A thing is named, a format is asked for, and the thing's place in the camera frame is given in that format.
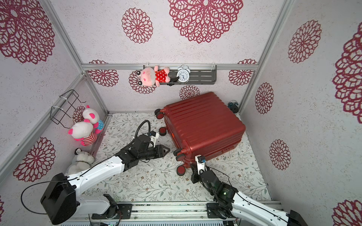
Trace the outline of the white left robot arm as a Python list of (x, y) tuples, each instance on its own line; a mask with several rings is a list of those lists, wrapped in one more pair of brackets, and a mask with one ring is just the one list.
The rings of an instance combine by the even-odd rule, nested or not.
[(155, 145), (147, 135), (140, 135), (115, 155), (81, 172), (68, 176), (59, 173), (52, 178), (41, 198), (41, 204), (54, 225), (77, 215), (101, 215), (114, 218), (117, 202), (109, 194), (87, 198), (82, 194), (103, 180), (148, 161), (165, 157), (170, 148)]

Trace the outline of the red hard-shell suitcase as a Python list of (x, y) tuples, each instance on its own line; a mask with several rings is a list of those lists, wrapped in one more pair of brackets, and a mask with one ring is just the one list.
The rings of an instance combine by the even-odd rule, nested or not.
[(154, 113), (166, 123), (159, 129), (160, 135), (169, 134), (176, 146), (173, 154), (181, 162), (176, 170), (179, 176), (196, 162), (197, 155), (211, 160), (236, 148), (246, 131), (214, 92), (166, 105)]

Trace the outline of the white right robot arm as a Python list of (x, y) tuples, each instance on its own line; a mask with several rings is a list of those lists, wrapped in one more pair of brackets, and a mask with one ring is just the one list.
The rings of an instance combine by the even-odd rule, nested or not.
[(214, 218), (239, 218), (255, 226), (306, 226), (302, 216), (291, 210), (289, 213), (262, 204), (233, 186), (221, 182), (216, 174), (204, 164), (192, 165), (191, 181), (200, 182), (214, 198), (207, 211)]

